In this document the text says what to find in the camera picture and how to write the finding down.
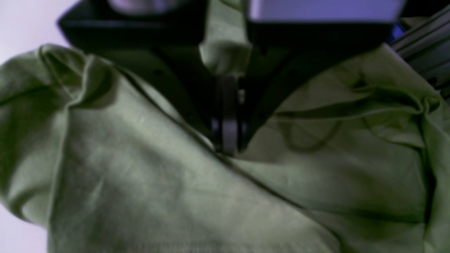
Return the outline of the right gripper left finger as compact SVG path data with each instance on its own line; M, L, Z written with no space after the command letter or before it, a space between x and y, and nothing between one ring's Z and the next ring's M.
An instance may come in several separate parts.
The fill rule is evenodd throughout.
M57 24L70 45L154 85L225 153L220 89L199 50L207 9L207 0L79 0Z

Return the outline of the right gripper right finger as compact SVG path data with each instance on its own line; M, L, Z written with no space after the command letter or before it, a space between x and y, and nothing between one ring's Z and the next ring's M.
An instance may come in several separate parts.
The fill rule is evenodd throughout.
M329 67L383 44L406 0L243 0L251 53L227 77L227 154L252 136L293 91Z

